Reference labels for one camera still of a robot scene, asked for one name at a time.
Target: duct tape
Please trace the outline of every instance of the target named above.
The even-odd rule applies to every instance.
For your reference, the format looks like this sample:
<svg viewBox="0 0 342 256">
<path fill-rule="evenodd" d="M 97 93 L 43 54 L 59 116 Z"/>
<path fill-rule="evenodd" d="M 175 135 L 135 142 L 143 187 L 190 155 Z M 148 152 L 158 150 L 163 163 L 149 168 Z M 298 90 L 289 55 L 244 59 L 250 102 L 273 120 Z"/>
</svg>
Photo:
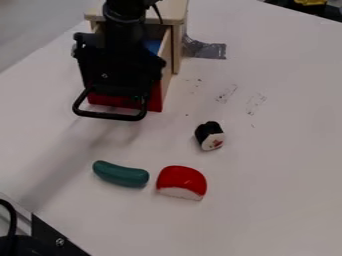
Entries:
<svg viewBox="0 0 342 256">
<path fill-rule="evenodd" d="M 208 44 L 191 39 L 187 34 L 183 37 L 184 54 L 187 57 L 225 60 L 226 44 Z"/>
</svg>

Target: white surface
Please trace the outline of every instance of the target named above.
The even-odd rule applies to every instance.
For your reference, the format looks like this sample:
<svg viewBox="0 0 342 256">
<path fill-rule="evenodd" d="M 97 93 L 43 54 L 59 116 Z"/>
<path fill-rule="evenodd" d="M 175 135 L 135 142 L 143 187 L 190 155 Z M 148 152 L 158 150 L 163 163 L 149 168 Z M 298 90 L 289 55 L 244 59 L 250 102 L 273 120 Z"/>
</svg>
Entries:
<svg viewBox="0 0 342 256">
<path fill-rule="evenodd" d="M 229 58 L 184 60 L 165 111 L 142 122 L 71 113 L 82 88 L 71 32 L 3 73 L 1 190 L 96 256 L 340 256 L 341 24 L 247 0 L 190 10 L 191 36 L 227 43 Z M 227 140 L 202 152 L 192 136 L 208 120 Z M 99 159 L 144 168 L 150 183 L 104 183 Z M 168 165 L 206 176 L 203 201 L 155 193 Z"/>
<path fill-rule="evenodd" d="M 83 20 L 96 0 L 0 0 L 0 72 Z"/>
</svg>

